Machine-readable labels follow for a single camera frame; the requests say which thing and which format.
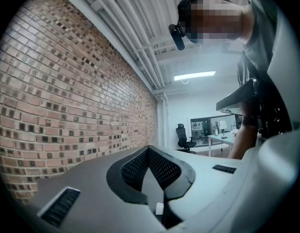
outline white ceiling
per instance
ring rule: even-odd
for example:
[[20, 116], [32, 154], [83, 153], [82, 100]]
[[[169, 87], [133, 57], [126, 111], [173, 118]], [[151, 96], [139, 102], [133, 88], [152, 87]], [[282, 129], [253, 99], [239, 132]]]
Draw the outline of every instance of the white ceiling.
[[[237, 84], [237, 63], [242, 51], [239, 41], [197, 46], [185, 40], [178, 51], [168, 26], [178, 20], [181, 0], [86, 0], [115, 33], [153, 87], [153, 93], [179, 90], [205, 91], [210, 87]], [[247, 5], [248, 0], [233, 0]], [[216, 71], [213, 77], [191, 79], [188, 84], [174, 76]]]

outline mesh panel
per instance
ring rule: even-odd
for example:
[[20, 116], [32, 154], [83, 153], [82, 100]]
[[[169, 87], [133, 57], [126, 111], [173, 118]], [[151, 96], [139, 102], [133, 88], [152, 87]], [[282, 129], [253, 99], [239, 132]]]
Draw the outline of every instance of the mesh panel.
[[148, 170], [148, 150], [143, 151], [121, 168], [124, 182], [141, 192], [143, 178]]
[[156, 152], [149, 151], [149, 167], [160, 187], [164, 190], [174, 182], [181, 174], [178, 165], [160, 156]]

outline white wall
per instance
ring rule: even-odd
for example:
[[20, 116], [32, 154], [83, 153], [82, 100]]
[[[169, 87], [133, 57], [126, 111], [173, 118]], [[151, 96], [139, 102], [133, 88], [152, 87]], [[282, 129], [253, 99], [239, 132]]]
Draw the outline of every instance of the white wall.
[[168, 145], [172, 149], [179, 149], [178, 136], [175, 129], [178, 123], [184, 124], [187, 137], [191, 136], [190, 119], [201, 117], [223, 116], [224, 113], [216, 111], [216, 104], [218, 101], [226, 97], [233, 91], [226, 89], [225, 91], [212, 91], [203, 94], [177, 94], [169, 95], [168, 104], [168, 124], [169, 136]]

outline man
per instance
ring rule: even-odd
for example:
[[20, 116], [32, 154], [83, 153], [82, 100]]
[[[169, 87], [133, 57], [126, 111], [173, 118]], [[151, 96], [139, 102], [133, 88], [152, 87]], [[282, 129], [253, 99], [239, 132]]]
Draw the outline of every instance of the man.
[[[178, 13], [182, 31], [194, 43], [239, 39], [244, 44], [237, 71], [239, 85], [250, 78], [268, 78], [276, 34], [276, 9], [269, 0], [251, 0], [247, 6], [229, 0], [182, 0]], [[254, 115], [258, 106], [240, 105], [244, 117], [229, 158], [242, 159], [246, 150], [255, 146], [258, 121]]]

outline brick wall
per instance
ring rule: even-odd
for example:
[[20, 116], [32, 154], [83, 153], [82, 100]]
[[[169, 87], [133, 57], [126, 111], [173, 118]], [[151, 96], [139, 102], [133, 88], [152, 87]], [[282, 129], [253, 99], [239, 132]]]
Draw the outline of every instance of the brick wall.
[[157, 143], [157, 102], [67, 0], [28, 0], [0, 42], [0, 171], [26, 202], [38, 179]]

